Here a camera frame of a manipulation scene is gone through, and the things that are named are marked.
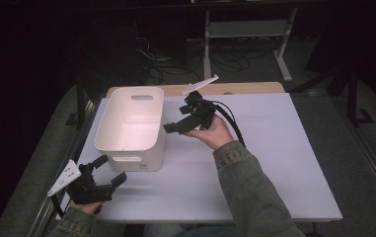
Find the jacket sleeve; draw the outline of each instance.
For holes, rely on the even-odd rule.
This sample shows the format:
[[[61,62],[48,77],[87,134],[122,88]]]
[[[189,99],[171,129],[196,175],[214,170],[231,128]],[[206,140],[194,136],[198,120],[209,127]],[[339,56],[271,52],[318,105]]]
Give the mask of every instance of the jacket sleeve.
[[[258,159],[239,141],[223,145],[213,156],[234,222],[244,236],[304,236]]]
[[[95,231],[95,226],[95,215],[89,215],[70,207],[49,237],[89,237]]]

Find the white plastic piece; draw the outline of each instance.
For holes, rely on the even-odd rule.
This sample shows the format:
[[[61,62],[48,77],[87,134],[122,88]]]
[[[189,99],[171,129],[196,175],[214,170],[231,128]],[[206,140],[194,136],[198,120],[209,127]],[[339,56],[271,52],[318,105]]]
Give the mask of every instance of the white plastic piece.
[[[158,170],[166,131],[164,92],[158,87],[122,87],[109,98],[95,146],[121,172]]]
[[[194,83],[194,84],[189,83],[188,87],[185,90],[182,91],[182,95],[185,96],[185,95],[189,94],[190,92],[194,92],[194,91],[196,91],[196,90],[198,90],[198,89],[200,89],[200,88],[202,88],[202,87],[204,87],[204,86],[206,86],[206,85],[210,84],[211,82],[216,81],[218,79],[219,79],[219,77],[215,74],[214,77],[203,80],[201,82]]]
[[[48,196],[52,197],[58,191],[64,189],[64,187],[68,186],[71,182],[75,181],[79,178],[82,174],[80,173],[79,168],[77,167],[76,163],[73,160],[69,160],[67,166],[62,171],[59,178],[55,181],[55,184],[52,188],[48,191]]]

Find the metal frame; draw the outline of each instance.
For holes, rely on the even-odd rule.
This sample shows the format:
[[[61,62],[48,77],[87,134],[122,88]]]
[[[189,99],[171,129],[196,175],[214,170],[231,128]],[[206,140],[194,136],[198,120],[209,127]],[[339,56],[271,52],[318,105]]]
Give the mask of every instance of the metal frame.
[[[243,34],[238,34],[236,37],[276,37],[276,36],[282,36],[280,46],[278,49],[275,49],[273,51],[274,58],[276,59],[276,63],[279,67],[280,73],[282,74],[283,80],[285,82],[291,82],[292,77],[289,73],[288,67],[286,66],[285,61],[283,60],[283,53],[286,49],[286,45],[289,41],[289,36],[293,27],[293,23],[295,20],[297,8],[293,8],[290,12],[289,18],[285,23],[285,26],[283,28],[282,33],[277,33],[276,31],[265,31],[265,33],[259,32],[259,28],[264,30],[264,27],[262,24],[278,24],[280,21],[255,21],[256,27],[252,29],[251,32],[248,33],[243,33]],[[211,66],[210,66],[210,60],[209,60],[209,38],[224,38],[224,35],[218,35],[215,36],[210,32],[211,24],[209,21],[209,11],[206,11],[205,15],[205,50],[204,50],[204,56],[203,56],[203,76],[204,79],[210,78],[212,75],[211,72]],[[230,31],[228,26],[231,24],[234,24],[233,22],[227,22],[227,32]],[[233,37],[235,33],[227,33],[225,37]]]
[[[81,94],[84,93],[78,92],[78,100],[81,100]],[[80,154],[82,145],[84,144],[87,134],[90,131],[90,127],[92,126],[93,119],[95,118],[96,111],[98,109],[98,106],[93,104],[91,101],[87,102],[86,107],[82,107],[82,101],[79,101],[79,110],[84,109],[84,111],[79,111],[78,113],[82,116],[84,115],[84,120],[81,120],[81,117],[79,117],[79,124],[81,124],[80,129],[75,134],[73,141],[68,148],[66,154],[64,155],[64,158],[61,163],[61,168],[65,167],[66,164],[70,159],[75,160],[76,157]],[[59,169],[56,176],[59,176],[59,174],[62,172],[62,169]],[[55,213],[54,206],[52,204],[51,198],[48,196],[45,197],[45,199],[42,201],[40,205],[39,212],[37,214],[37,217],[34,220],[34,223],[28,233],[27,236],[42,236],[43,231],[48,224],[50,218],[52,218],[53,214]]]
[[[346,109],[344,108],[345,105],[338,98],[333,98],[333,102],[334,102],[334,105],[338,108],[338,110],[340,110],[342,112],[346,111]],[[360,131],[360,128],[358,128],[358,126],[354,125],[353,120],[349,119],[348,112],[347,112],[347,115],[345,113],[339,113],[339,114],[342,116],[344,123],[347,125],[349,130],[352,132],[356,141],[359,143],[360,148],[365,153],[365,158],[366,158],[366,161],[368,162],[368,166],[371,169],[372,174],[376,178],[376,154],[375,154],[375,152],[373,151],[373,149],[369,145],[369,142],[366,140],[363,133]]]

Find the black cable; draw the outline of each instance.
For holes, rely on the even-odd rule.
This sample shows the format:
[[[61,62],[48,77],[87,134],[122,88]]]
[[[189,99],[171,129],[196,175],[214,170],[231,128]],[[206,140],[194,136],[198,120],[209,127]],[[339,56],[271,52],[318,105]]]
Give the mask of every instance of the black cable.
[[[191,61],[191,60],[193,60],[196,57],[202,57],[202,53],[197,53],[197,54],[195,54],[195,55],[193,55],[191,57],[188,57],[187,61]],[[159,63],[161,63],[161,64],[169,63],[167,61],[156,60],[156,62],[157,62],[157,66],[160,66],[160,67],[181,67],[181,66],[185,65],[184,62],[178,62],[178,63],[176,63],[174,65],[159,65]],[[196,66],[195,66],[195,68],[193,70],[196,70],[199,67],[200,62],[201,62],[201,60],[198,61],[198,63],[196,64]]]
[[[64,211],[61,209],[61,205],[59,204],[57,195],[51,196],[52,204],[54,205],[55,211],[58,213],[59,217],[64,216]]]
[[[43,230],[42,230],[42,234],[41,234],[41,236],[44,236],[46,230],[48,229],[48,225],[49,225],[49,223],[52,221],[52,219],[54,218],[54,216],[55,216],[56,214],[58,214],[61,218],[62,218],[62,217],[64,216],[64,214],[65,214],[64,211],[61,209],[61,206],[60,206],[60,207],[55,207],[55,204],[56,204],[56,203],[59,205],[59,202],[58,202],[56,196],[57,196],[57,195],[53,195],[53,196],[52,196],[52,197],[54,197],[55,200],[51,197],[52,202],[54,203],[54,209],[55,209],[55,211],[53,211],[53,212],[50,214],[49,219],[48,219],[47,223],[45,224],[45,227],[44,227]],[[67,203],[67,205],[65,206],[65,209],[68,208],[68,205],[69,205],[69,204],[70,204],[70,201],[69,201],[69,202]]]
[[[237,61],[237,60],[240,60],[241,58],[245,58],[246,55],[255,47],[255,45],[252,44],[252,46],[250,47],[240,48],[240,47],[236,47],[233,43],[231,43],[231,47],[234,51],[241,51],[241,50],[244,51],[244,52],[241,52],[239,55],[237,55],[236,53],[232,53],[233,55],[237,57],[235,59],[227,59],[228,61]]]
[[[201,60],[198,61],[198,63],[196,64],[196,66],[195,66],[194,69],[184,68],[184,67],[180,67],[180,66],[157,66],[157,67],[158,67],[157,70],[160,70],[161,72],[165,72],[165,73],[172,74],[172,75],[187,75],[187,74],[192,73],[193,75],[196,76],[197,80],[200,82],[200,81],[202,81],[202,79],[201,79],[201,77],[195,72],[195,70],[199,67],[200,62],[201,62]],[[162,68],[185,70],[186,72],[183,72],[183,73],[175,73],[175,72],[170,72],[170,71],[163,70]]]
[[[233,119],[218,105],[214,105],[214,108],[230,122],[231,126],[233,127],[234,131],[237,134],[237,138],[239,139],[240,143],[246,148],[246,144],[244,143],[243,135],[241,134],[240,128],[237,124],[233,121]]]
[[[269,51],[269,52],[262,52],[262,53],[260,53],[259,55],[256,55],[256,56],[247,56],[246,58],[247,58],[248,60],[252,60],[252,59],[255,59],[255,58],[261,58],[261,57],[264,57],[264,56],[267,56],[267,55],[273,56],[272,51]]]
[[[150,69],[156,70],[158,74],[157,76],[155,76],[151,73],[150,70],[147,71],[155,85],[168,84],[167,81],[164,79],[163,72],[160,69],[156,67],[151,67]]]
[[[240,55],[240,56],[237,56],[237,55],[234,54],[234,56],[236,56],[236,58],[231,58],[228,55],[221,55],[221,57],[223,57],[228,62],[237,62],[240,65],[242,70],[246,70],[246,69],[250,68],[250,61],[246,57],[246,53],[244,53],[243,55]],[[246,66],[243,66],[243,64],[240,62],[242,59],[244,61],[246,61]]]
[[[231,114],[231,118],[233,119],[234,122],[236,122],[236,119],[234,118],[234,114],[233,112],[230,110],[230,108],[228,108],[228,106],[226,106],[224,103],[221,103],[221,102],[217,102],[217,101],[211,101],[212,103],[217,103],[217,104],[221,104],[223,105],[225,108],[227,108],[227,110],[230,112]]]
[[[215,64],[215,66],[217,66],[219,69],[221,69],[223,71],[226,71],[226,72],[241,72],[242,71],[241,67],[238,68],[238,67],[229,65],[227,63],[221,62],[220,60],[216,59],[215,57],[213,57],[211,55],[209,55],[209,59],[211,59],[211,61]],[[224,69],[221,65],[228,67],[228,68],[231,68],[232,70]]]

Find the tabletop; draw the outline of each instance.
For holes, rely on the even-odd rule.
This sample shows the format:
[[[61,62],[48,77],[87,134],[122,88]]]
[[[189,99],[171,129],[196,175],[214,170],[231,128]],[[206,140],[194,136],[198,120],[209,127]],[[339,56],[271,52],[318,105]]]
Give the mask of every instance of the tabletop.
[[[220,101],[232,110],[248,149],[258,157],[295,221],[342,219],[289,94],[279,90],[280,84],[252,84],[258,88],[255,93],[251,85],[244,84],[211,84],[201,93],[204,99]],[[180,95],[186,87],[162,87],[168,121],[183,118],[179,107],[185,97],[174,95],[178,91]],[[100,155],[94,139],[107,103],[108,98],[101,101],[79,163],[91,162]],[[113,200],[105,203],[98,219],[125,223],[231,222],[211,152],[199,140],[167,134],[162,167],[155,172],[126,172],[127,181],[116,189]],[[101,185],[117,174],[106,164],[94,172],[94,177]]]

